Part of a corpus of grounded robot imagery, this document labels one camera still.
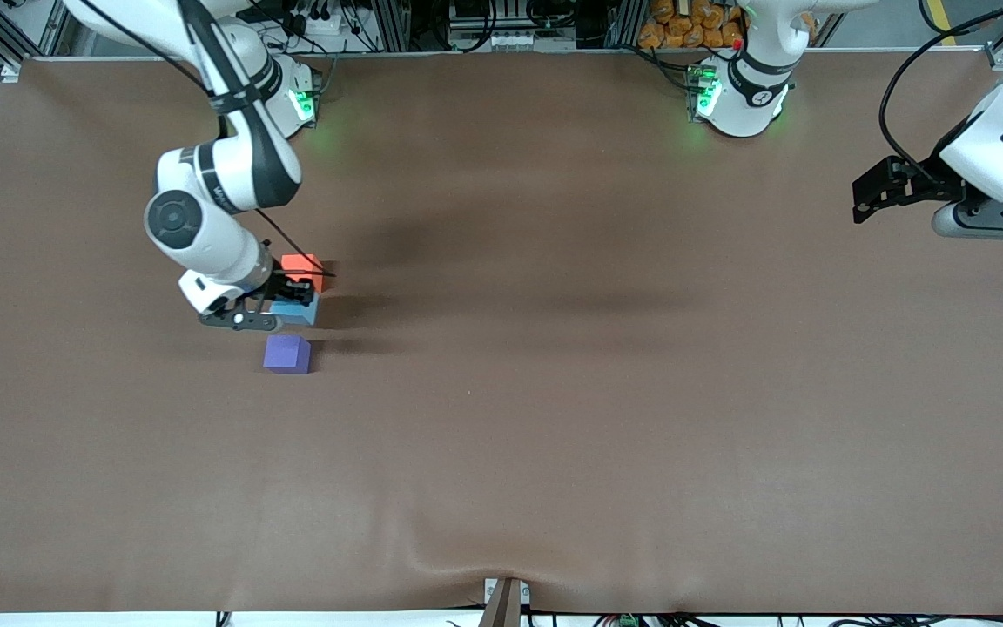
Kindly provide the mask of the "light blue foam block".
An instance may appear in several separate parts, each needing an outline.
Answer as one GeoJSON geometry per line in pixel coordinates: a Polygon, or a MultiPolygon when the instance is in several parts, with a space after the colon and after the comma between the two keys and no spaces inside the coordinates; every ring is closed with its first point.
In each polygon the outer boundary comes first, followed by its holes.
{"type": "Polygon", "coordinates": [[[312,294],[308,302],[297,300],[275,300],[268,313],[286,326],[314,327],[317,325],[320,295],[312,294]]]}

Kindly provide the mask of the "orange foam block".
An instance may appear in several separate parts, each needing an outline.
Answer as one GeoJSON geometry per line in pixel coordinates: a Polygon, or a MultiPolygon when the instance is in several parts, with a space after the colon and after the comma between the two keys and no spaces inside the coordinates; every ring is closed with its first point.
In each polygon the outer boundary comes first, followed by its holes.
{"type": "Polygon", "coordinates": [[[283,255],[281,269],[291,282],[311,283],[315,293],[323,293],[326,269],[315,255],[299,253],[283,255]]]}

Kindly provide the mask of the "purple foam block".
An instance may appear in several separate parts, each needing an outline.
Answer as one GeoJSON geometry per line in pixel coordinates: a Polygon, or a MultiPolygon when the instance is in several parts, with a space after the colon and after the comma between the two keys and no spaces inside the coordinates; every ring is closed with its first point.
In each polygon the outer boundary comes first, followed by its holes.
{"type": "Polygon", "coordinates": [[[274,334],[266,338],[262,367],[274,374],[309,374],[312,345],[294,334],[274,334]]]}

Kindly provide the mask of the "bag of orange items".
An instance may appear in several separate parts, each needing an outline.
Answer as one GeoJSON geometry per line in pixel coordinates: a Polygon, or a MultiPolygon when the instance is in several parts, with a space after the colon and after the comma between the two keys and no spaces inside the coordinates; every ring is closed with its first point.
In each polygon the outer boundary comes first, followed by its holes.
{"type": "Polygon", "coordinates": [[[649,0],[641,49],[739,49],[750,16],[733,0],[649,0]]]}

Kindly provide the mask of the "white strip with black plugs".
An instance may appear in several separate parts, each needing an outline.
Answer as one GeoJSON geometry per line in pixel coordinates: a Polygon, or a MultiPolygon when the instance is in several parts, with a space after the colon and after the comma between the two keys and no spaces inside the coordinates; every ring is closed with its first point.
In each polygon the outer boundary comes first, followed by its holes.
{"type": "Polygon", "coordinates": [[[354,27],[340,0],[281,0],[289,32],[315,36],[346,35],[354,27]]]}

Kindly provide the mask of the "brown table mat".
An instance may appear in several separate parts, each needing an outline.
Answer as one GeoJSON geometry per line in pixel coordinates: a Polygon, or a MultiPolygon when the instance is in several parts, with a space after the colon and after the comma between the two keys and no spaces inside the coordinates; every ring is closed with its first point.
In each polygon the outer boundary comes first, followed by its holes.
{"type": "Polygon", "coordinates": [[[1003,614],[1003,241],[855,225],[902,55],[760,138],[625,53],[348,58],[273,217],[311,374],[143,227],[215,134],[158,61],[0,84],[0,612],[1003,614]]]}

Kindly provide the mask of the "white power strip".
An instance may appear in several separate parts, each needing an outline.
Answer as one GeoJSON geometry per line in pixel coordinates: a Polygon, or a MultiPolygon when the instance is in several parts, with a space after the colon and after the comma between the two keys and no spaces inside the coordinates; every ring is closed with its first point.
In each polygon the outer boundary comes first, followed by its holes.
{"type": "Polygon", "coordinates": [[[489,40],[491,52],[570,52],[576,51],[574,33],[569,30],[503,30],[489,40]]]}

